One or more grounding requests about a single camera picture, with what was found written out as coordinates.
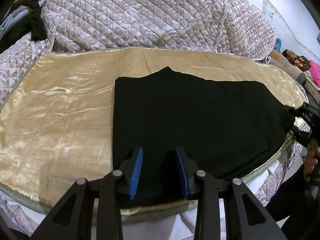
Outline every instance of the black cloth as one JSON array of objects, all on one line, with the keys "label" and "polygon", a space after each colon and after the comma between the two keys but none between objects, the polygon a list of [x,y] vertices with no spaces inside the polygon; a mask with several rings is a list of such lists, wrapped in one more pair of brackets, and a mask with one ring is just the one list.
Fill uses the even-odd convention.
[{"label": "black cloth", "polygon": [[0,53],[15,44],[28,32],[31,32],[31,40],[43,41],[47,38],[44,22],[40,17],[41,10],[38,9],[17,22],[7,31],[0,41]]},{"label": "black cloth", "polygon": [[174,159],[189,159],[216,178],[242,177],[282,145],[294,117],[259,82],[216,82],[166,67],[115,83],[113,168],[143,148],[131,206],[182,198]]},{"label": "black cloth", "polygon": [[[308,227],[318,212],[317,202],[310,202],[304,194],[303,170],[304,165],[301,165],[295,174],[280,185],[266,206],[275,221],[290,216],[281,228],[288,240],[300,239],[309,229]],[[319,239],[319,237],[313,235],[313,238],[310,239]]]},{"label": "black cloth", "polygon": [[29,0],[29,1],[22,3],[21,5],[29,6],[31,9],[39,9],[40,8],[39,1],[40,0]]}]

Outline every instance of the satin sheet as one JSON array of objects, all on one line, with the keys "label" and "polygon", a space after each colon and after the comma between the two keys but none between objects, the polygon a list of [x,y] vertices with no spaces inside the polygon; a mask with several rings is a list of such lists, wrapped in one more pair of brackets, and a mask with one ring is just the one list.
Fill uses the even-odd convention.
[{"label": "satin sheet", "polygon": [[115,79],[166,66],[216,81],[257,80],[291,106],[305,100],[287,73],[245,57],[138,47],[46,53],[0,114],[0,182],[54,206],[78,178],[102,178],[112,170]]}]

